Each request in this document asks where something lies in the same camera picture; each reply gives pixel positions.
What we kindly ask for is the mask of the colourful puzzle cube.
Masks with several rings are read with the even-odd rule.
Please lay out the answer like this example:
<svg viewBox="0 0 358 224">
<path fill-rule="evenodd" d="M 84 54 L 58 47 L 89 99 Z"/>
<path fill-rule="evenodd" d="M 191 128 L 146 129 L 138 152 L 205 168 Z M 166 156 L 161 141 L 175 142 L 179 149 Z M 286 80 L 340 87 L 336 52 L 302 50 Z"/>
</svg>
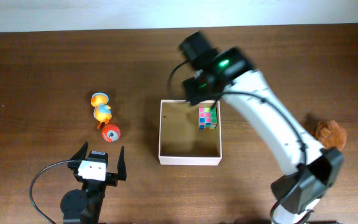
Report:
<svg viewBox="0 0 358 224">
<path fill-rule="evenodd" d="M 218 123 L 216 108 L 198 108 L 198 126 L 200 129 L 215 129 Z"/>
</svg>

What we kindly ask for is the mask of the brown plush toy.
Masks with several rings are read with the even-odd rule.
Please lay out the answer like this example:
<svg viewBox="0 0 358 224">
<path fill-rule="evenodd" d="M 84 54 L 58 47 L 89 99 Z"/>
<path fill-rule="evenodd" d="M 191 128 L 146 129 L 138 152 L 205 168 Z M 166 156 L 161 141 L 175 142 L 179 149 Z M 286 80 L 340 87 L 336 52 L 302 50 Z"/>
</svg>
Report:
<svg viewBox="0 0 358 224">
<path fill-rule="evenodd" d="M 347 131 L 335 120 L 319 121 L 314 138 L 327 149 L 336 147 L 341 151 L 346 145 Z"/>
</svg>

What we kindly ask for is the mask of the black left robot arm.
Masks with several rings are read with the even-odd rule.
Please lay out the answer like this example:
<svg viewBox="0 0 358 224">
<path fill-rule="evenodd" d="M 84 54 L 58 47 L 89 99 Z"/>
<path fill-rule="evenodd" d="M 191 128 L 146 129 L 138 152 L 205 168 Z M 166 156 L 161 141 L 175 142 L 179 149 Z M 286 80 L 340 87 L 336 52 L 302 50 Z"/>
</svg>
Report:
<svg viewBox="0 0 358 224">
<path fill-rule="evenodd" d="M 86 142 L 68 163 L 68 168 L 82 187 L 63 196 L 60 209 L 64 223 L 98 223 L 106 187 L 115 187 L 119 181 L 127 179 L 124 147 L 121 147 L 116 173 L 107 171 L 108 153 L 87 152 L 87 149 Z"/>
</svg>

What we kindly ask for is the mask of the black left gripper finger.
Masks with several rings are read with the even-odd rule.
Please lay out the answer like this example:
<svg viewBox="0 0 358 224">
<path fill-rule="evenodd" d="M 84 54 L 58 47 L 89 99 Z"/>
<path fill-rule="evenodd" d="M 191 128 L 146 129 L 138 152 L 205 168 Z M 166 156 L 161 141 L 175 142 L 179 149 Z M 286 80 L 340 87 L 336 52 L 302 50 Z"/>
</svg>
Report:
<svg viewBox="0 0 358 224">
<path fill-rule="evenodd" d="M 88 150 L 88 142 L 86 141 L 80 148 L 79 151 L 77 151 L 70 159 L 72 161 L 80 161 L 84 160 L 86 157 L 86 153 Z"/>
<path fill-rule="evenodd" d="M 126 163 L 124 157 L 124 146 L 121 147 L 119 160 L 117 163 L 117 179 L 121 181 L 126 181 L 127 179 Z"/>
</svg>

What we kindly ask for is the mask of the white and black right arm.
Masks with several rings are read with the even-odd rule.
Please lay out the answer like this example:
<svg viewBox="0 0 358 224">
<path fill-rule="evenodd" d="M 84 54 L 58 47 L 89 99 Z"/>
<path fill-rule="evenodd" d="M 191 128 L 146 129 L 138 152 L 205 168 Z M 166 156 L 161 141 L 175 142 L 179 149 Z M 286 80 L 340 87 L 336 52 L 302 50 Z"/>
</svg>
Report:
<svg viewBox="0 0 358 224">
<path fill-rule="evenodd" d="M 179 49 L 195 71 L 183 81 L 186 101 L 225 101 L 241 114 L 270 148 L 283 176 L 271 184 L 277 199 L 272 223 L 307 223 L 316 204 L 335 184 L 344 162 L 342 152 L 315 139 L 275 96 L 262 72 L 239 48 L 223 52 L 200 32 Z"/>
</svg>

